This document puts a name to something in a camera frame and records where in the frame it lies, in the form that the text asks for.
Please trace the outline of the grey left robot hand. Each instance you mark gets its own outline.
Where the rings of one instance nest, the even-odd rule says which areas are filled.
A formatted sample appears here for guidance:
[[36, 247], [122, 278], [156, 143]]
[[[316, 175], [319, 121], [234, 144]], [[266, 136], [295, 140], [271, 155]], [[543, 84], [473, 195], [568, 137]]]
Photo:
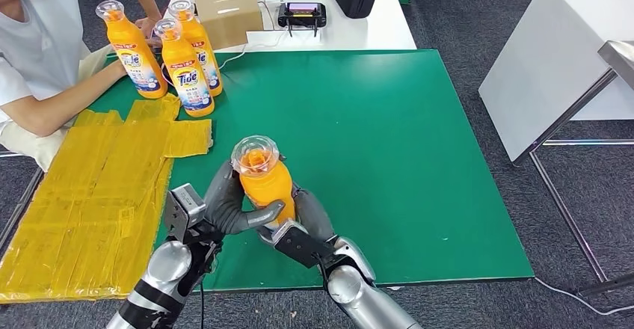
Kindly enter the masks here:
[[243, 210], [244, 197], [239, 174], [230, 160], [226, 160], [214, 175], [203, 198], [205, 219], [224, 235], [234, 235], [272, 222], [286, 206], [282, 200], [274, 200], [262, 209], [246, 212]]

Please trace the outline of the person's left hand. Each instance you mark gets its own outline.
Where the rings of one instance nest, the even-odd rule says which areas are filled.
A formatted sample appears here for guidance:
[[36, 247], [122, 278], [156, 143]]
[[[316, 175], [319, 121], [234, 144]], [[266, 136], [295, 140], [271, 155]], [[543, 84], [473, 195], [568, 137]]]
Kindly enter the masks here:
[[141, 30], [146, 38], [151, 38], [153, 36], [154, 27], [157, 21], [158, 19], [152, 17], [144, 17], [142, 19], [136, 20], [135, 25]]

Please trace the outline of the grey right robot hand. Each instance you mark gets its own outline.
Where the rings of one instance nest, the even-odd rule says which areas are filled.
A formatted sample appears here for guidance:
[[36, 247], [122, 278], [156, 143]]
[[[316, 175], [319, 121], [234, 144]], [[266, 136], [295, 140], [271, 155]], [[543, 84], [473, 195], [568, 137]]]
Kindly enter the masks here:
[[294, 183], [292, 197], [297, 218], [312, 237], [326, 242], [335, 235], [323, 205], [311, 191]]

